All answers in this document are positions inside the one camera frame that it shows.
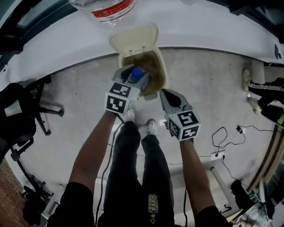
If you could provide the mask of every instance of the office chair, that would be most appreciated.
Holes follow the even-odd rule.
[[[47,76],[26,88],[11,83],[0,92],[0,163],[9,150],[12,151],[12,159],[18,161],[20,155],[33,144],[33,136],[36,133],[35,119],[46,136],[51,134],[50,130],[45,129],[40,113],[56,114],[61,117],[64,115],[63,109],[54,111],[39,105],[44,84],[50,82],[51,78]],[[35,97],[31,94],[32,90],[37,91]],[[15,105],[20,106],[20,111],[10,116],[8,109]],[[19,151],[13,148],[16,144],[21,147]]]

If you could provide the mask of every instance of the white cube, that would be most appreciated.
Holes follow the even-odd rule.
[[[168,128],[179,140],[188,140],[198,135],[201,122],[193,110],[167,115]]]
[[[105,109],[117,114],[126,114],[136,103],[140,90],[123,83],[114,82],[106,93]]]

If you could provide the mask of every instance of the keychain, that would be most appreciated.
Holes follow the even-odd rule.
[[[149,213],[151,214],[150,222],[154,225],[155,223],[155,214],[158,213],[158,197],[155,194],[148,195],[148,205],[149,205]]]

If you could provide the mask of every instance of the white sneaker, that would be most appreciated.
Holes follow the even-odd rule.
[[[249,91],[249,83],[251,82],[252,77],[248,69],[243,70],[243,91]]]
[[[148,123],[148,135],[157,135],[158,133],[158,124],[155,120],[151,120]]]
[[[256,115],[259,115],[261,113],[261,108],[258,105],[258,99],[257,98],[248,98],[248,103],[252,107],[253,112]]]
[[[127,113],[124,115],[124,122],[128,122],[128,121],[135,121],[135,112],[133,109],[130,109],[129,111],[127,111]]]

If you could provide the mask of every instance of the person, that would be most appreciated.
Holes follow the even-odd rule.
[[[248,69],[243,70],[243,91],[250,91],[254,94],[261,96],[261,99],[248,98],[248,102],[252,107],[255,114],[260,114],[261,110],[266,108],[269,103],[274,100],[280,101],[284,104],[283,90],[284,89],[284,78],[277,78],[273,82],[264,84],[254,83],[250,71]]]
[[[82,146],[60,205],[50,216],[47,227],[94,226],[95,180],[115,119],[114,113],[106,111]],[[125,123],[116,138],[103,214],[99,218],[98,226],[174,226],[173,187],[166,158],[156,137],[158,125],[156,121],[151,120],[148,123],[148,135],[141,141],[146,155],[141,185],[136,173],[137,149],[141,136],[134,120],[135,112],[128,111],[124,117]],[[181,141],[180,150],[195,225],[228,226],[226,218],[215,206],[208,177],[192,141]],[[154,215],[149,212],[149,195],[156,195],[158,198],[158,212]]]

